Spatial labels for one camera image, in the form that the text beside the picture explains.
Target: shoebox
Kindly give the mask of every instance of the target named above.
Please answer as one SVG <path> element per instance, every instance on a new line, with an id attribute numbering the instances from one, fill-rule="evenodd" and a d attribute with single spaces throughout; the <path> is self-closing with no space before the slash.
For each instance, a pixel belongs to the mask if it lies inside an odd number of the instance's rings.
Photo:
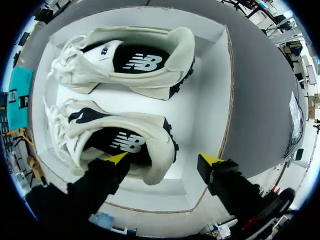
<path id="1" fill-rule="evenodd" d="M 193 74 L 167 101 L 134 93 L 122 85 L 100 84 L 90 94 L 79 94 L 56 81 L 46 81 L 52 61 L 69 39 L 106 26 L 189 28 L 195 36 Z M 50 36 L 35 74 L 32 129 L 37 158 L 47 180 L 66 191 L 66 183 L 75 182 L 79 176 L 73 175 L 55 154 L 43 97 L 49 107 L 59 106 L 71 98 L 95 101 L 109 113 L 136 112 L 166 117 L 173 139 L 179 145 L 176 162 L 157 185 L 146 185 L 138 176 L 128 174 L 105 204 L 143 212 L 190 212 L 207 189 L 197 172 L 198 154 L 220 158 L 227 140 L 234 97 L 234 60 L 228 28 L 190 12 L 139 6 L 84 17 Z"/>

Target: new balance logo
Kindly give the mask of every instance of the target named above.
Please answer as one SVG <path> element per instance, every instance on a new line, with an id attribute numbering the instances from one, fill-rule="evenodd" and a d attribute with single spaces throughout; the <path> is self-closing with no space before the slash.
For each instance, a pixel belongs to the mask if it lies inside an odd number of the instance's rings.
<path id="1" fill-rule="evenodd" d="M 123 69 L 130 69 L 134 67 L 135 70 L 150 72 L 157 68 L 157 64 L 161 63 L 162 57 L 155 55 L 147 55 L 144 57 L 141 53 L 136 53 L 135 56 L 123 67 Z"/>
<path id="2" fill-rule="evenodd" d="M 110 147 L 118 148 L 129 153 L 138 153 L 141 151 L 141 145 L 145 144 L 146 140 L 141 136 L 131 134 L 127 137 L 124 132 L 119 132 Z"/>

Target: sneaker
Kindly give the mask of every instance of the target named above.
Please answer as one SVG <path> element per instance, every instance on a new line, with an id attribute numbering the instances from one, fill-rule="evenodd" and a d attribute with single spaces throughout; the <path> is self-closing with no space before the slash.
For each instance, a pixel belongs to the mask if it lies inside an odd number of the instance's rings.
<path id="1" fill-rule="evenodd" d="M 168 100 L 193 72 L 191 30 L 97 28 L 70 39 L 52 62 L 48 79 L 89 94 L 100 83 L 122 84 L 147 97 Z"/>
<path id="2" fill-rule="evenodd" d="M 48 127 L 57 156 L 82 175 L 96 158 L 128 152 L 131 164 L 139 166 L 147 185 L 158 184 L 176 159 L 178 145 L 163 116 L 144 113 L 112 114 L 93 101 L 47 107 Z"/>

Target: gray table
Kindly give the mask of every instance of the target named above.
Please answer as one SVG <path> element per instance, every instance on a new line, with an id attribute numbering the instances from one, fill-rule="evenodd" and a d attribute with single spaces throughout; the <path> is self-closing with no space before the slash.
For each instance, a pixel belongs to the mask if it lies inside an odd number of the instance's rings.
<path id="1" fill-rule="evenodd" d="M 147 2 L 82 0 L 72 3 L 39 32 L 22 67 L 36 70 L 48 36 L 63 26 L 106 9 L 141 6 Z M 235 89 L 223 158 L 237 162 L 246 177 L 281 163 L 291 129 L 292 91 L 296 97 L 299 95 L 304 119 L 307 115 L 303 92 L 297 88 L 295 75 L 282 53 L 251 21 L 215 0 L 151 0 L 149 6 L 173 7 L 227 25 L 234 55 Z"/>

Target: shoe sole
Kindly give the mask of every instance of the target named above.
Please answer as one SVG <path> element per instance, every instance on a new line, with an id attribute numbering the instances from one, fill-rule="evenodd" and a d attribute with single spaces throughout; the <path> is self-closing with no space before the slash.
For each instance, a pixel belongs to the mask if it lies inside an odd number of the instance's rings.
<path id="1" fill-rule="evenodd" d="M 111 114 L 113 115 L 113 113 L 110 112 L 106 112 L 104 110 L 102 110 L 94 101 L 91 100 L 84 100 L 81 101 L 81 103 L 73 103 L 73 104 L 80 104 L 80 105 L 85 105 L 97 112 L 101 112 L 101 113 L 105 113 L 105 114 Z M 171 125 L 168 123 L 167 119 L 164 116 L 159 116 L 159 115 L 155 115 L 155 114 L 148 114 L 148 113 L 138 113 L 138 112 L 128 112 L 128 113 L 123 113 L 123 114 L 118 114 L 119 116 L 124 116 L 127 118 L 134 118 L 134 119 L 139 119 L 142 121 L 146 121 L 149 122 L 151 124 L 157 125 L 161 128 L 163 128 L 168 135 L 170 136 L 172 142 L 173 142 L 173 146 L 174 146 L 174 160 L 173 163 L 176 162 L 176 158 L 177 158 L 177 151 L 179 150 L 179 145 L 176 143 L 176 141 L 174 140 L 173 135 L 171 134 Z"/>
<path id="2" fill-rule="evenodd" d="M 194 64 L 196 62 L 196 58 L 193 57 L 193 61 L 192 64 L 190 66 L 190 69 L 188 70 L 188 72 L 186 73 L 186 75 L 184 76 L 184 78 L 177 83 L 176 85 L 173 85 L 169 88 L 169 96 L 168 97 L 162 97 L 163 95 L 166 94 L 167 91 L 167 87 L 166 88 L 146 88 L 146 87 L 129 87 L 133 92 L 141 94 L 141 95 L 145 95 L 147 97 L 150 98 L 155 98 L 155 99 L 160 99 L 160 100 L 169 100 L 175 93 L 178 93 L 180 91 L 180 85 L 184 83 L 184 81 L 189 78 L 189 76 L 194 72 Z M 88 86 L 81 86 L 81 87 L 68 87 L 71 90 L 79 93 L 79 94 L 90 94 L 92 93 L 92 91 L 94 89 L 96 89 L 96 87 L 99 85 L 100 83 L 92 83 Z M 144 94 L 143 91 L 147 90 L 148 92 L 151 92 L 152 94 Z"/>

